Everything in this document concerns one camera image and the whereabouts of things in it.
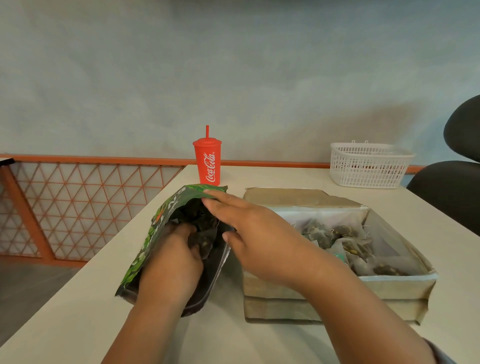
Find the coca-cola cup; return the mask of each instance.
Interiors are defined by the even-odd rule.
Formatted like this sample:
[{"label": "coca-cola cup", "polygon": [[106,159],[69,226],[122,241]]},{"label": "coca-cola cup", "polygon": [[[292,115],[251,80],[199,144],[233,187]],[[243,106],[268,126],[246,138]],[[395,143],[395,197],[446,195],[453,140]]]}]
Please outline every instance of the coca-cola cup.
[{"label": "coca-cola cup", "polygon": [[220,149],[222,142],[209,137],[209,126],[206,128],[206,137],[193,142],[197,158],[200,183],[220,185]]}]

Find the gray wall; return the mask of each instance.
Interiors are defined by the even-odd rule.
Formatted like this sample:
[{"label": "gray wall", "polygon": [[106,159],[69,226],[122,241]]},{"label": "gray wall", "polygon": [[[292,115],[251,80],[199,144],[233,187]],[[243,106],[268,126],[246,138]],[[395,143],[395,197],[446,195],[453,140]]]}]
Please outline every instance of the gray wall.
[{"label": "gray wall", "polygon": [[0,0],[0,151],[328,161],[329,143],[458,158],[480,93],[475,0]]}]

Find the cardboard box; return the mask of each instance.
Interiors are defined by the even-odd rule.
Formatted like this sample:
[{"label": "cardboard box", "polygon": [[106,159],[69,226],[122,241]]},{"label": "cardboard box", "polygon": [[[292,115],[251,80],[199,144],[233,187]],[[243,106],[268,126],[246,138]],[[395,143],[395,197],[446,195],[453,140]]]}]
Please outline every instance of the cardboard box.
[{"label": "cardboard box", "polygon": [[[402,319],[420,323],[428,311],[428,299],[437,280],[431,263],[409,241],[367,206],[321,190],[254,187],[245,200],[269,207],[289,223],[305,223],[313,217],[324,219],[357,216],[370,237],[387,251],[386,255],[408,256],[418,265],[411,276],[365,276],[360,279]],[[297,292],[243,272],[245,318],[257,320],[298,320],[318,322],[315,310]]]}]

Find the red cup lid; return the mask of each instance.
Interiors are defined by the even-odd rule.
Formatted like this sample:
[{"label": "red cup lid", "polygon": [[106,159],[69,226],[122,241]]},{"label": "red cup lid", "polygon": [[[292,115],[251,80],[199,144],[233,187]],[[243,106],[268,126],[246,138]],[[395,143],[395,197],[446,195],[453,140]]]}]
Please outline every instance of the red cup lid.
[{"label": "red cup lid", "polygon": [[200,138],[193,142],[194,146],[219,146],[220,144],[222,141],[215,138]]}]

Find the person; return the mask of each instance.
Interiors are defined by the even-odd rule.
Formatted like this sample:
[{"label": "person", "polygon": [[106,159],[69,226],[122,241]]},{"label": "person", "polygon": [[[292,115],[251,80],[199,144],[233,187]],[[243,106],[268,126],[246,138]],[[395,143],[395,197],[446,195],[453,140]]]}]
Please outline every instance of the person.
[{"label": "person", "polygon": [[[203,204],[236,231],[223,234],[243,268],[300,293],[322,318],[342,364],[453,363],[368,289],[337,257],[272,210],[219,191]],[[203,264],[189,224],[172,228],[144,268],[138,299],[102,364],[161,362]]]}]

